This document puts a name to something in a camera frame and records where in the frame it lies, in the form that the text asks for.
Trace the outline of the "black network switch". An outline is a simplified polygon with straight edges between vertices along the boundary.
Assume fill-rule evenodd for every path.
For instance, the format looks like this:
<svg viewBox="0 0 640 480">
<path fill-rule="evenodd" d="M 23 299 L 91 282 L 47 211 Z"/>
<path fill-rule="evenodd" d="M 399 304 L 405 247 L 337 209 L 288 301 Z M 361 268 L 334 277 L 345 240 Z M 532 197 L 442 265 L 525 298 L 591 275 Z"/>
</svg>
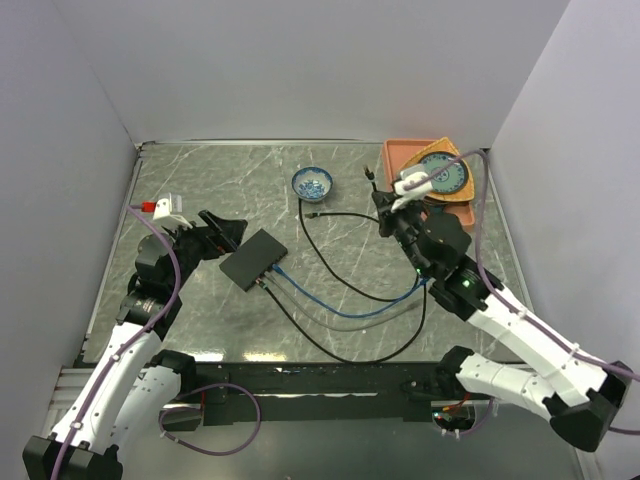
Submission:
<svg viewBox="0 0 640 480">
<path fill-rule="evenodd" d="M 288 254 L 288 249 L 266 230 L 260 229 L 220 263 L 219 268 L 244 292 Z"/>
</svg>

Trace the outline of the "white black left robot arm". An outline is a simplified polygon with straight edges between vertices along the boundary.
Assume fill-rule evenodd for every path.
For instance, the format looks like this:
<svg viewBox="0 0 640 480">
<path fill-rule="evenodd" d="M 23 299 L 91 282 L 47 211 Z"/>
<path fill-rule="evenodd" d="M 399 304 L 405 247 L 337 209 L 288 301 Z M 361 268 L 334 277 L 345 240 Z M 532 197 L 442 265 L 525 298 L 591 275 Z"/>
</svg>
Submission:
<svg viewBox="0 0 640 480">
<path fill-rule="evenodd" d="M 135 272 L 104 352 L 67 413 L 22 458 L 30 479 L 119 479 L 125 451 L 171 400 L 198 389 L 196 361 L 161 344 L 198 265 L 237 249 L 248 225 L 207 210 L 201 225 L 157 212 L 138 244 Z"/>
</svg>

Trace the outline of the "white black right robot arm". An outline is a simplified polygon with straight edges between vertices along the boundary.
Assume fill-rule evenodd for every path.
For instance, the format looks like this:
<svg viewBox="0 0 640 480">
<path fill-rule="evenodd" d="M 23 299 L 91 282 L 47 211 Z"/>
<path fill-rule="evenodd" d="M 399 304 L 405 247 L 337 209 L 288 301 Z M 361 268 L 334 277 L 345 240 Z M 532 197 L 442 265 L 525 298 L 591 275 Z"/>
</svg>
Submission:
<svg viewBox="0 0 640 480">
<path fill-rule="evenodd" d="M 571 446 L 594 452 L 623 406 L 636 374 L 607 363 L 549 327 L 467 250 L 470 235 L 449 213 L 423 214 L 418 201 L 400 208 L 399 196 L 375 191 L 379 233 L 394 237 L 417 273 L 430 281 L 436 303 L 488 333 L 525 364 L 496 363 L 465 347 L 440 361 L 437 386 L 446 397 L 465 392 L 516 405 L 546 420 Z"/>
</svg>

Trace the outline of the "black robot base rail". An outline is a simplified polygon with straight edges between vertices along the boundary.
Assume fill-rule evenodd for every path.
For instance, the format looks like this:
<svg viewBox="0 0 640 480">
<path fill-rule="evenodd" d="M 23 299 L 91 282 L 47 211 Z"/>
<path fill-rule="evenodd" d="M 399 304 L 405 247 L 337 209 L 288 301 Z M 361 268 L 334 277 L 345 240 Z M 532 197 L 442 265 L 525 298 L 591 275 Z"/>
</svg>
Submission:
<svg viewBox="0 0 640 480">
<path fill-rule="evenodd" d="M 163 350 L 150 363 L 178 375 L 173 401 L 197 406 L 206 426 L 255 419 L 429 422 L 437 403 L 476 398 L 433 362 L 198 362 Z"/>
</svg>

